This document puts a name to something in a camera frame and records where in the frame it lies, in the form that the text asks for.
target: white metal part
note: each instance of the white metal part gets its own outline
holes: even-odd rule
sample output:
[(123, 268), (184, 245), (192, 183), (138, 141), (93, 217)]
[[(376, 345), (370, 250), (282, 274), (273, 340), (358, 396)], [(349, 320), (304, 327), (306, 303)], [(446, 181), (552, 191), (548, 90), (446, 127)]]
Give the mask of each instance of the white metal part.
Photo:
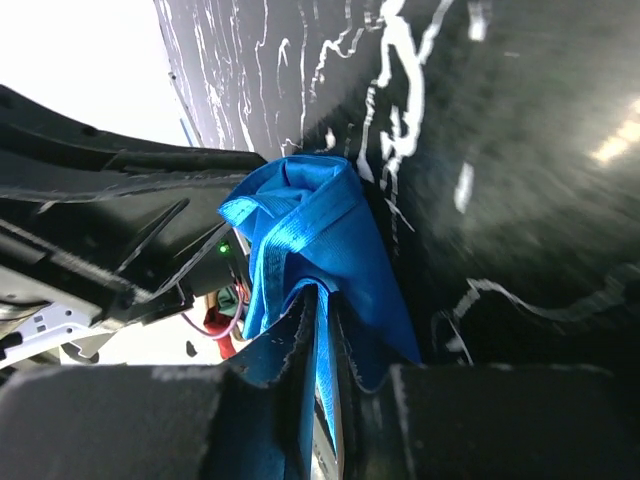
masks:
[(59, 303), (45, 307), (14, 330), (22, 334), (22, 344), (5, 349), (7, 358), (0, 361), (0, 368), (64, 343), (110, 332), (90, 325), (91, 318), (85, 313)]

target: blue fabric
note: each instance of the blue fabric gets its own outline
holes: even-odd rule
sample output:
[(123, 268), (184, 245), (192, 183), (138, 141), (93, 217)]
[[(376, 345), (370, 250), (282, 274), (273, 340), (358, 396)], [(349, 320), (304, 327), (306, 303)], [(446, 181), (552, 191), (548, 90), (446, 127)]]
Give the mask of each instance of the blue fabric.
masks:
[(420, 361), (406, 306), (358, 176), (343, 158), (285, 157), (249, 175), (220, 207), (220, 214), (252, 243), (247, 338), (275, 323), (303, 286), (318, 285), (316, 384), (334, 436), (330, 292), (343, 292), (362, 321), (407, 358)]

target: metal bracket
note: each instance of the metal bracket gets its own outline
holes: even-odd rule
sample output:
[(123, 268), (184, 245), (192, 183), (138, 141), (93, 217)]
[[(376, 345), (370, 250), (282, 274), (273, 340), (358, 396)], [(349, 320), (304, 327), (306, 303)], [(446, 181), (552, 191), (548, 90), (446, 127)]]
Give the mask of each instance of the metal bracket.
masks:
[(0, 361), (0, 369), (62, 344), (110, 332), (90, 325), (88, 315), (65, 305), (45, 307), (14, 330), (22, 335), (22, 343), (5, 350), (7, 358)]

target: black painted surface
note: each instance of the black painted surface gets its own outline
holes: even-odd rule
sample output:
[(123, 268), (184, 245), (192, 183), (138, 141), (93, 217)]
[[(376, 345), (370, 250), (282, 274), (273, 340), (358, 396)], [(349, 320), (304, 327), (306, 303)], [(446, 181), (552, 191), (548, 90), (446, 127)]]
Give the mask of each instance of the black painted surface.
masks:
[[(432, 330), (447, 352), (451, 320), (476, 362), (592, 362), (633, 378), (640, 3), (159, 0), (158, 11), (207, 146), (366, 160), (429, 360)], [(390, 78), (386, 41), (404, 45), (388, 50)], [(380, 180), (403, 151), (396, 195)]]

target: electrical wiring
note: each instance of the electrical wiring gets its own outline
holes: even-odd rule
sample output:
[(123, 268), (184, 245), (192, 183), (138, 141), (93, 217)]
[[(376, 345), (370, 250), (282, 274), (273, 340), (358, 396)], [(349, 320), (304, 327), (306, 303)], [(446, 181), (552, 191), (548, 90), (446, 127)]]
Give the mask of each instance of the electrical wiring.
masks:
[(201, 329), (200, 327), (198, 327), (195, 323), (193, 323), (193, 321), (189, 318), (189, 316), (186, 313), (181, 313), (182, 318), (193, 328), (195, 329), (198, 333), (200, 333), (201, 335), (204, 335), (205, 337), (209, 337), (212, 340), (220, 340), (226, 336), (228, 336), (231, 331), (234, 329), (234, 327), (238, 324), (238, 320), (240, 319), (240, 315), (242, 315), (242, 310), (243, 310), (243, 301), (242, 301), (242, 295), (246, 295), (246, 292), (244, 292), (243, 289), (243, 293), (241, 293), (241, 288), (238, 285), (236, 285), (236, 289), (238, 291), (238, 307), (236, 308), (236, 312), (233, 316), (233, 318), (231, 319), (231, 322), (229, 322), (229, 325), (227, 326), (227, 328), (225, 328), (222, 332), (220, 333), (210, 333), (206, 330)]

